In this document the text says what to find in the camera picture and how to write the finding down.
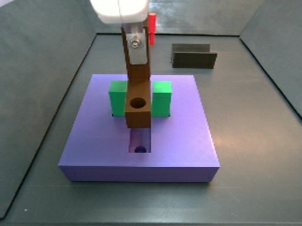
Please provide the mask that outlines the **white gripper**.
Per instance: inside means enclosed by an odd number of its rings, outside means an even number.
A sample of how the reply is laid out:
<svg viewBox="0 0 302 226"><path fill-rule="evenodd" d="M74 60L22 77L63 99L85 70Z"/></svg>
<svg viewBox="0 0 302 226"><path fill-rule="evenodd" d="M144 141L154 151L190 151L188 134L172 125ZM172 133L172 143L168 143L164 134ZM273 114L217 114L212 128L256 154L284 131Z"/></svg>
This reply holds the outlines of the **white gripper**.
<svg viewBox="0 0 302 226"><path fill-rule="evenodd" d="M148 0L89 0L89 2L105 24L126 23L124 29L129 64L145 64L145 29L141 22L148 13Z"/></svg>

